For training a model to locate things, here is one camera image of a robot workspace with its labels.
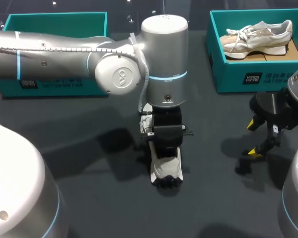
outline screw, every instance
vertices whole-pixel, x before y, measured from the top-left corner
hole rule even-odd
[[[164,99],[165,99],[167,102],[170,102],[170,100],[171,100],[171,95],[166,95],[166,96],[164,97]]]
[[[293,81],[296,82],[297,80],[298,80],[298,75],[295,75],[295,76],[293,77]]]
[[[3,221],[7,221],[9,219],[9,215],[6,211],[0,211],[0,219]]]

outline shoe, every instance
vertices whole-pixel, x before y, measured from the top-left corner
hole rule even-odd
[[[143,111],[152,112],[152,106],[147,103]],[[142,134],[152,132],[152,115],[141,117],[140,132]],[[174,154],[162,157],[159,155],[163,152],[156,148],[152,141],[148,143],[151,151],[150,177],[152,184],[162,187],[180,185],[183,181],[180,148],[176,148]]]
[[[251,52],[285,55],[293,34],[293,23],[286,20],[281,24],[269,25],[261,21],[239,31],[226,31],[227,35],[220,37],[220,41],[228,58],[241,60]]]

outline white cable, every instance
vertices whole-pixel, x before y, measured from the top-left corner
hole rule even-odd
[[[141,61],[145,68],[145,82],[144,82],[143,89],[141,90],[139,102],[138,102],[138,112],[140,112],[140,113],[143,111],[143,98],[144,98],[145,92],[146,92],[148,84],[149,84],[149,68],[143,59],[141,59]]]
[[[149,68],[147,66],[146,60],[141,55],[141,50],[138,47],[138,43],[137,43],[137,40],[136,40],[136,37],[135,37],[134,33],[130,33],[130,39],[131,39],[131,43],[134,47],[134,51],[136,53],[136,56],[138,58],[138,68],[139,68],[140,72],[141,72],[142,67],[145,70],[145,82],[144,82],[143,89],[140,93],[139,102],[138,102],[138,112],[141,113],[143,111],[144,95],[145,95],[145,92],[147,90],[147,86],[149,84]]]
[[[42,51],[42,52],[94,52],[94,53],[110,53],[119,56],[126,56],[133,60],[137,60],[135,54],[124,52],[116,49],[97,48],[97,47],[6,47],[0,46],[0,50],[8,51]]]

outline teal box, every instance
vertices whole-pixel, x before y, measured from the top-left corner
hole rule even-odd
[[[210,12],[206,46],[217,92],[278,91],[287,85],[288,78],[298,70],[298,60],[228,62],[220,43],[227,28],[240,30],[260,21],[276,24],[287,19],[293,22],[293,41],[298,50],[298,9]],[[259,80],[256,84],[243,84],[248,76],[259,76]]]
[[[108,36],[106,12],[10,14],[4,31],[37,32],[67,37]],[[4,97],[107,96],[92,78],[55,81],[0,80]]]

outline black table surface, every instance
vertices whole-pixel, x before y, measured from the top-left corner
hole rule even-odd
[[[298,127],[286,131],[268,162],[240,176],[241,152],[266,127],[246,130],[252,94],[218,94],[205,31],[189,33],[182,144],[184,183],[157,189],[140,144],[140,88],[109,98],[13,99],[0,93],[0,122],[42,153],[66,200],[72,238],[279,238],[277,207]]]

